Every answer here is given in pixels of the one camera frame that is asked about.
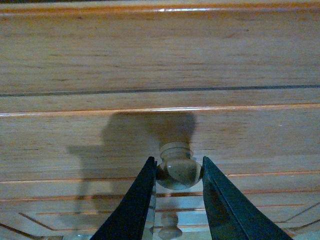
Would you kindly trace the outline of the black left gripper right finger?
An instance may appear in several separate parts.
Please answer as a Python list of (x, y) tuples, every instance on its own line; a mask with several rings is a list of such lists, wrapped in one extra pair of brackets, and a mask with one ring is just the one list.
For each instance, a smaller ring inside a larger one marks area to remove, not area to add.
[(203, 200), (213, 240), (290, 240), (209, 159), (203, 157)]

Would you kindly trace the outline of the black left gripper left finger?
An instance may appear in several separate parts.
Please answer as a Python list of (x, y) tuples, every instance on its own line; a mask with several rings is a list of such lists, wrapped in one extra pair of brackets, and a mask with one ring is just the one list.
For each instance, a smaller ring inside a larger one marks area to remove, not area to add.
[(101, 225), (92, 240), (141, 240), (145, 229), (157, 161), (150, 156), (115, 211)]

